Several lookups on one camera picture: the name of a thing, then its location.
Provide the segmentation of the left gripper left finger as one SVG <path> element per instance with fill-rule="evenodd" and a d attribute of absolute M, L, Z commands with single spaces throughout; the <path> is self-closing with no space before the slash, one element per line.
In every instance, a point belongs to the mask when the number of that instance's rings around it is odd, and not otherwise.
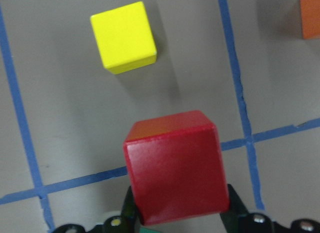
<path fill-rule="evenodd" d="M 129 186 L 123 201 L 120 215 L 131 225 L 140 224 L 140 213 L 136 206 L 132 187 Z"/>

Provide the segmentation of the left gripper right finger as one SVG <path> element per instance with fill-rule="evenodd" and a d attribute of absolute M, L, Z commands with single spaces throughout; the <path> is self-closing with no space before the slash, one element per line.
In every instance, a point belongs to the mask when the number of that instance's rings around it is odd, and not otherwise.
<path fill-rule="evenodd" d="M 229 193 L 229 209 L 220 213 L 224 226 L 249 226 L 250 213 L 242 199 L 231 184 L 227 184 Z"/>

